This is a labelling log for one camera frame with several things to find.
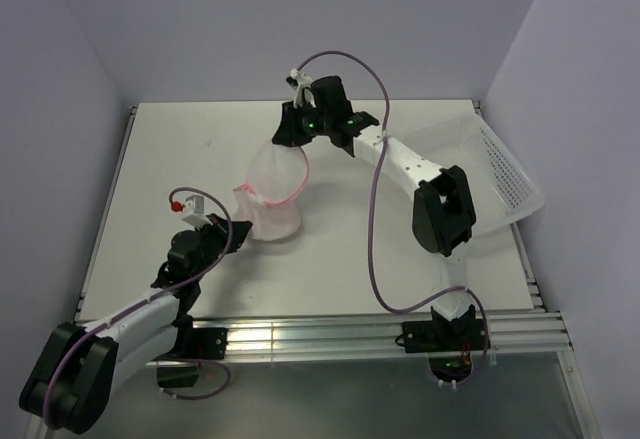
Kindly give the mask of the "white mesh laundry bag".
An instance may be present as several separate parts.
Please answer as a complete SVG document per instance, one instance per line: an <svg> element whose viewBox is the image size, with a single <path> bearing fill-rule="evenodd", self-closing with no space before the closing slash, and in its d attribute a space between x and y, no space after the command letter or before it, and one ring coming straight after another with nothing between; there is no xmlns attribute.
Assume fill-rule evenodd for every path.
<svg viewBox="0 0 640 439"><path fill-rule="evenodd" d="M309 161L302 148L267 141L258 149L245 182L233 189L236 219L252 223L253 240L279 241L298 231L302 219L295 200L309 176Z"/></svg>

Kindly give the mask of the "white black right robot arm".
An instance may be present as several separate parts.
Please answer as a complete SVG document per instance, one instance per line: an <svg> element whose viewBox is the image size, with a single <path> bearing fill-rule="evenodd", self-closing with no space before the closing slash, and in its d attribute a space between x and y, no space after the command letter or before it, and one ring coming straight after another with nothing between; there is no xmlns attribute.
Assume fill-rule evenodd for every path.
<svg viewBox="0 0 640 439"><path fill-rule="evenodd" d="M391 137L371 114L355 111L340 77L313 80L292 70L286 81L294 96L282 107L273 143L296 147L326 137L409 196L412 233L424 250L440 258L440 289L426 301L442 317L433 324L433 337L443 348L457 347L468 333L462 318L473 305L466 255L476 213L464 170L427 160Z"/></svg>

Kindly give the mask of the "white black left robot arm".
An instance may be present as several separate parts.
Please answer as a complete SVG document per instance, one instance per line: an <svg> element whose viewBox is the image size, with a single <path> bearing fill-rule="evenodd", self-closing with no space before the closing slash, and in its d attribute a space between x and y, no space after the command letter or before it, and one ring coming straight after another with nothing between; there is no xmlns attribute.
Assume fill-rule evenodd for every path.
<svg viewBox="0 0 640 439"><path fill-rule="evenodd" d="M50 334L19 396L20 408L53 430L87 432L110 396L157 358L196 357L189 312L200 280L244 243L252 224L210 214L204 225L176 233L145 294L85 325L64 322Z"/></svg>

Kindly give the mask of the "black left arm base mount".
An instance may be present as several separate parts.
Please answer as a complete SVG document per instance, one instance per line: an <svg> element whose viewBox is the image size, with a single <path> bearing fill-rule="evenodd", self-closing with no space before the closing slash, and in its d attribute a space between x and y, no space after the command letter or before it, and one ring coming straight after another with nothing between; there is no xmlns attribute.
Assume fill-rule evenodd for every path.
<svg viewBox="0 0 640 439"><path fill-rule="evenodd" d="M161 394L183 401L205 400L222 393L232 382L232 372L223 363L229 329L221 326L195 327L187 322L178 329L176 345L156 361L155 381ZM205 378L205 369L222 372L222 382L207 393L186 394Z"/></svg>

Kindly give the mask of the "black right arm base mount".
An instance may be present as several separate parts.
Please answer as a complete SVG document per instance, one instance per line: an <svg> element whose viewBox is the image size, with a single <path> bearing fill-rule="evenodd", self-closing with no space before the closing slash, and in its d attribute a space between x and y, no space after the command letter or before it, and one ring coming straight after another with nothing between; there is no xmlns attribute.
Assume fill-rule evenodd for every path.
<svg viewBox="0 0 640 439"><path fill-rule="evenodd" d="M468 382L490 362L488 317L483 307L474 305L452 321L432 308L429 320L403 322L394 342L406 354L427 355L435 383L451 390Z"/></svg>

